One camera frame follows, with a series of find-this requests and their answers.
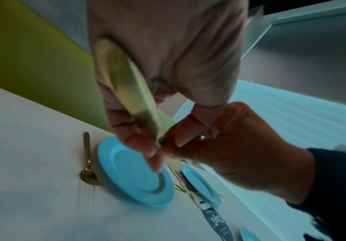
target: gold utensil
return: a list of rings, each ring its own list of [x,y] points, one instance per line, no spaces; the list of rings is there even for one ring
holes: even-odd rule
[[[86,167],[83,171],[79,173],[79,177],[82,179],[82,181],[90,185],[100,185],[98,178],[96,177],[95,173],[91,169],[90,134],[88,132],[85,132],[83,134],[83,143],[85,147]]]
[[[131,58],[114,42],[101,39],[95,44],[96,61],[105,84],[156,145],[165,140],[156,102],[146,81]]]

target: dark blue sleeve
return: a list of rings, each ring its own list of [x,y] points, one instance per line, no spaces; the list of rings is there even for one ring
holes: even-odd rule
[[[315,183],[302,205],[291,207],[309,213],[316,228],[334,241],[346,241],[346,153],[308,149],[316,160]]]

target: human hand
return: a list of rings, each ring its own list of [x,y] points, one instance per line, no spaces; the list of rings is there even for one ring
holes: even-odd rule
[[[91,49],[104,37],[117,42],[139,67],[157,106],[177,92],[196,103],[175,128],[181,146],[208,133],[234,91],[247,6],[248,0],[88,0]],[[158,171],[162,155],[155,141],[97,68],[96,80],[111,130]]]
[[[177,147],[175,130],[167,133],[161,152],[211,166],[230,182],[264,191],[294,204],[305,201],[315,176],[313,155],[286,143],[242,102],[228,104],[211,131],[215,139],[196,139]]]

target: blue plate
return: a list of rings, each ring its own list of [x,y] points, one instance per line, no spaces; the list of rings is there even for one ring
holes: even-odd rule
[[[142,154],[108,138],[98,147],[98,159],[107,176],[129,196],[152,207],[167,206],[174,197],[169,173],[153,173]]]
[[[221,204],[217,192],[210,186],[210,184],[193,168],[188,165],[182,165],[182,172],[186,179],[192,184],[192,186],[201,193],[207,200],[215,205]]]
[[[241,228],[239,231],[243,241],[260,241],[260,239],[258,239],[258,237],[251,233],[248,229]]]

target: white table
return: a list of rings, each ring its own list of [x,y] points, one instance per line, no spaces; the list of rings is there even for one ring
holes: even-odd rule
[[[186,193],[154,209],[110,182],[93,188],[80,181],[85,131],[92,152],[114,136],[0,89],[0,241],[221,240]],[[216,210],[235,240],[242,225],[262,241],[279,240],[214,175],[197,171],[224,196]]]

